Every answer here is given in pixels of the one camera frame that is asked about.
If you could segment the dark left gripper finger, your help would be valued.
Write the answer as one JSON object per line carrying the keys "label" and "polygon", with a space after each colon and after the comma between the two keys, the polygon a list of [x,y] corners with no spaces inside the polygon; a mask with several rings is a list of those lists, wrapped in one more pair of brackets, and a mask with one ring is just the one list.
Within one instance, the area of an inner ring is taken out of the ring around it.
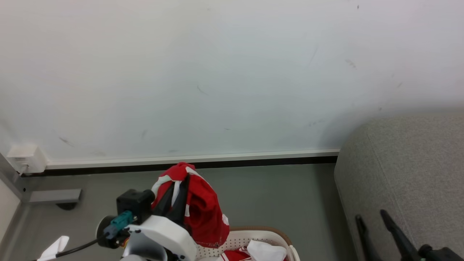
{"label": "dark left gripper finger", "polygon": [[154,215],[168,218],[172,209],[172,198],[174,193],[175,183],[173,182],[164,195],[161,197],[157,205],[154,207]]}
{"label": "dark left gripper finger", "polygon": [[185,223],[189,185],[190,175],[187,175],[182,181],[174,182],[170,220],[187,230],[188,233],[191,233],[192,230],[190,226]]}

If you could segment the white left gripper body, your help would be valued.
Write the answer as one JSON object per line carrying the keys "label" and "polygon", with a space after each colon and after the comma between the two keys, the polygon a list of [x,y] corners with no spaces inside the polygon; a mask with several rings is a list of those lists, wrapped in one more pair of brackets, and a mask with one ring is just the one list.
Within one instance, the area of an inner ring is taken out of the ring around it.
{"label": "white left gripper body", "polygon": [[184,228],[166,217],[152,215],[131,224],[124,250],[126,261],[195,261],[197,244]]}

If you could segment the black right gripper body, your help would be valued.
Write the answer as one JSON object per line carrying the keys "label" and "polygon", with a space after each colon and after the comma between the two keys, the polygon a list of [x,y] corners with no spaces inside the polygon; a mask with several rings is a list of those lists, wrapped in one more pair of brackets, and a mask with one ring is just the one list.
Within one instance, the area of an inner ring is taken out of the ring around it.
{"label": "black right gripper body", "polygon": [[430,245],[419,248],[419,256],[425,261],[463,261],[464,259],[448,247],[434,249]]}

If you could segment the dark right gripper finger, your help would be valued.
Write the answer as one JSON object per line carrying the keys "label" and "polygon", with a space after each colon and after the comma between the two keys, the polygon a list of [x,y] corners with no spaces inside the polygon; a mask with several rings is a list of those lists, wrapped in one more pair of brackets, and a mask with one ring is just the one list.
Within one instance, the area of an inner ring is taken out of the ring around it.
{"label": "dark right gripper finger", "polygon": [[361,217],[361,215],[355,216],[355,223],[357,231],[361,240],[362,251],[366,261],[379,261],[380,256],[378,255],[376,248],[373,246],[371,241],[369,230]]}
{"label": "dark right gripper finger", "polygon": [[421,261],[418,250],[403,233],[401,228],[393,221],[386,210],[380,210],[386,229],[391,233],[402,261]]}

